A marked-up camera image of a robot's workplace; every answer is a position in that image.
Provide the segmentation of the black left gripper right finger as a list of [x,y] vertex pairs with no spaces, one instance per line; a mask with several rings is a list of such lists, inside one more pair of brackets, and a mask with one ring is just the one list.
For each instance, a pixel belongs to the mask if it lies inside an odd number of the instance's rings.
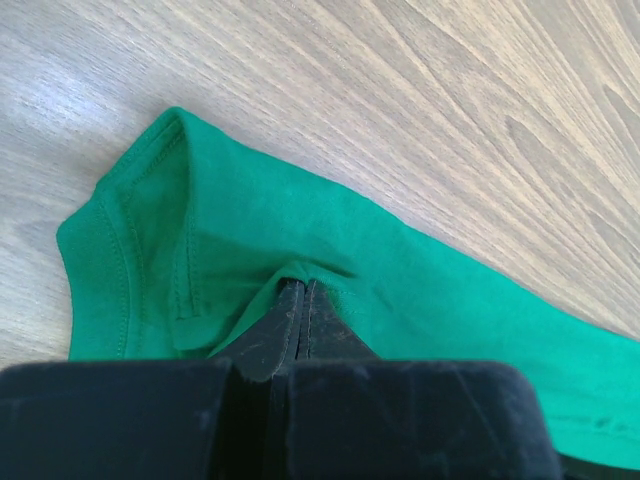
[[288,375],[287,479],[559,479],[530,382],[491,361],[383,361],[305,291]]

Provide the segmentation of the green t shirt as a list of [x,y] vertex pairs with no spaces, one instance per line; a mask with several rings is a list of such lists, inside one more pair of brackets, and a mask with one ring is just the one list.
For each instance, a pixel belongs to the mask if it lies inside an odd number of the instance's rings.
[[639,466],[639,345],[548,304],[369,199],[161,114],[58,229],[73,360],[206,358],[318,281],[388,359],[496,360],[568,456]]

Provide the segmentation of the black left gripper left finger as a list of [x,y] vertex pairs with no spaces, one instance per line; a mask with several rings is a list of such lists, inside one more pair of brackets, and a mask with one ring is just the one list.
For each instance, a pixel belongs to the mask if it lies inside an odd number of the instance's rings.
[[288,280],[209,359],[41,362],[1,373],[5,479],[280,479],[305,287]]

